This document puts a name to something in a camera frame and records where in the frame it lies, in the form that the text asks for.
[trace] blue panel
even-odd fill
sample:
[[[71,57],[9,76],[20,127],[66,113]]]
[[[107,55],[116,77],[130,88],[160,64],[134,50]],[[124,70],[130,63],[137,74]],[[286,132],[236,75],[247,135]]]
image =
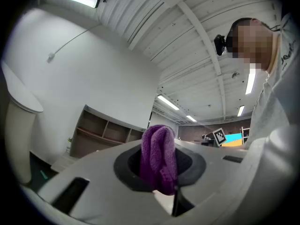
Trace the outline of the blue panel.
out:
[[[225,137],[227,138],[227,141],[225,143],[230,143],[242,139],[242,133],[229,134],[229,135],[225,135]]]

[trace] black slot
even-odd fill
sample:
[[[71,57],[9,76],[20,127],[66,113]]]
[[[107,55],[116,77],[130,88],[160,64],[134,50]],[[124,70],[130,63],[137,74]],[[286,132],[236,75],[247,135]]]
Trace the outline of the black slot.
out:
[[[174,196],[174,204],[173,204],[173,210],[172,210],[172,216],[177,217],[195,206],[191,204],[181,193],[181,190],[179,187],[175,187],[175,196]]]
[[[241,163],[243,161],[243,158],[241,157],[234,157],[234,156],[225,156],[223,157],[224,160],[235,162],[235,163]]]
[[[68,187],[55,199],[52,206],[57,210],[69,214],[83,191],[86,189],[89,181],[83,178],[75,178]]]
[[[247,137],[247,136],[249,136],[249,130],[244,131],[244,137]]]

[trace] white wall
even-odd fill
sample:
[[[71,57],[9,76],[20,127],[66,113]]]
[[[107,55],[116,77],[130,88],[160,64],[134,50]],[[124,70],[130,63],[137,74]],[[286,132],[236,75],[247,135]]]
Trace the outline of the white wall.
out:
[[[175,132],[175,138],[177,138],[178,124],[153,112],[150,120],[150,126],[159,125],[159,124],[164,124],[171,127]]]
[[[65,151],[85,104],[146,128],[158,86],[158,68],[102,26],[71,41],[47,63],[50,52],[83,31],[68,20],[33,9],[16,26],[4,56],[44,108],[34,124],[31,149],[50,164]]]

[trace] cable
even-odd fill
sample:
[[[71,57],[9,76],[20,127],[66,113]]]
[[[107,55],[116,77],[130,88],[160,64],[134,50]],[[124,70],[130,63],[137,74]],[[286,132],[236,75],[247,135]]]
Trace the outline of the cable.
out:
[[[278,27],[278,26],[280,26],[280,25],[276,25],[275,27]],[[270,30],[272,30],[272,29],[275,28],[275,27],[270,28]]]
[[[89,30],[91,30],[91,29],[93,29],[93,28],[95,28],[95,27],[97,27],[97,26],[99,26],[99,25],[101,25],[101,24],[99,23],[99,24],[97,24],[97,25],[95,25],[95,26],[93,26],[93,27],[87,29],[86,31],[83,31],[82,33],[78,34],[76,37],[72,38],[70,41],[68,41],[68,42],[65,43],[63,46],[61,46],[54,54],[56,54],[60,49],[62,49],[65,45],[67,45],[69,42],[73,41],[73,40],[74,40],[75,38],[77,38],[78,36],[82,35],[83,33],[87,32],[87,31],[89,31]]]
[[[47,59],[47,62],[50,63],[50,62],[53,60],[53,58],[55,57],[55,54],[57,54],[57,53],[58,53],[65,45],[67,45],[69,42],[73,41],[73,40],[74,40],[75,38],[77,38],[78,36],[82,35],[83,33],[87,32],[87,31],[89,31],[89,30],[91,30],[91,29],[93,29],[93,28],[95,28],[95,27],[97,27],[97,26],[99,26],[99,25],[101,25],[101,23],[98,23],[97,25],[92,26],[92,27],[90,27],[89,29],[87,29],[87,30],[83,31],[82,33],[78,34],[77,36],[75,36],[74,38],[72,38],[70,41],[68,41],[67,43],[65,43],[63,46],[61,46],[56,52],[51,52],[51,53],[49,53],[49,57],[48,57],[48,59]]]

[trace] shelving unit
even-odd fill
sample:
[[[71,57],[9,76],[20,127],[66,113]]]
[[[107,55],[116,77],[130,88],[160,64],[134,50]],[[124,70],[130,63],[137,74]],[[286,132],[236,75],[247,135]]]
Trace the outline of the shelving unit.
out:
[[[82,158],[97,150],[139,140],[144,131],[145,129],[118,121],[86,105],[74,131],[70,156]]]
[[[250,128],[242,127],[241,132],[242,132],[242,144],[244,144],[249,137]]]

